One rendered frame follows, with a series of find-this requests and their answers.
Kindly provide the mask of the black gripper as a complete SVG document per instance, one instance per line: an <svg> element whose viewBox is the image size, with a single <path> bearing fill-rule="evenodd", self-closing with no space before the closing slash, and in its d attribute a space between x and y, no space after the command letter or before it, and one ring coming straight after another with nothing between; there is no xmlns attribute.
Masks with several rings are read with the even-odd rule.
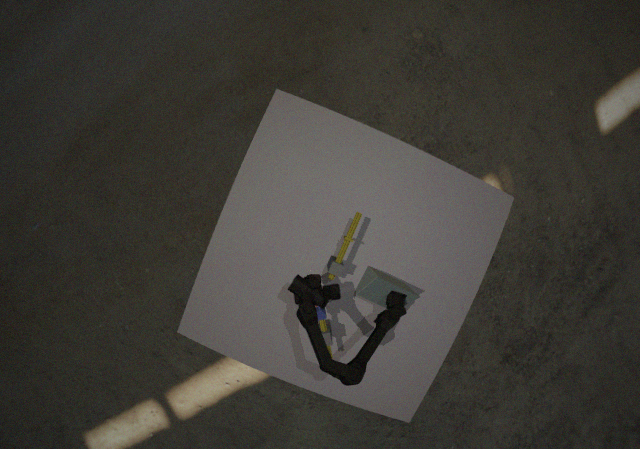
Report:
<svg viewBox="0 0 640 449"><path fill-rule="evenodd" d="M323 286L323 289L322 289L322 287L317 287L317 288L319 288L319 289L321 289L323 291L324 298L327 299L327 300L331 300L331 299L332 300L339 300L340 299L341 292L340 292L340 285L338 285L338 284L330 285L330 286L329 285L328 286ZM298 296L296 296L295 294L294 294L294 297L295 297L295 303L299 304L299 299L300 298Z"/></svg>

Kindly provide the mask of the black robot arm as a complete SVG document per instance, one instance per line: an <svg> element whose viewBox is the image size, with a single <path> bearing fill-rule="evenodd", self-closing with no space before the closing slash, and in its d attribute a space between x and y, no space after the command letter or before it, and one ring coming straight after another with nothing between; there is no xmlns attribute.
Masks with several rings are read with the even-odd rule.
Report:
<svg viewBox="0 0 640 449"><path fill-rule="evenodd" d="M387 295L387 310L385 309L377 315L373 321L376 323L374 331L355 358L346 365L331 358L319 328L315 305L324 309L329 301L324 298L323 291L317 287L322 287L319 274L310 274L304 278L297 274L293 279L288 290L300 298L297 318L309 335L320 369L336 377L346 386L357 385L364 377L367 362L386 333L392 329L400 317L407 314L404 308L407 295L394 291Z"/></svg>

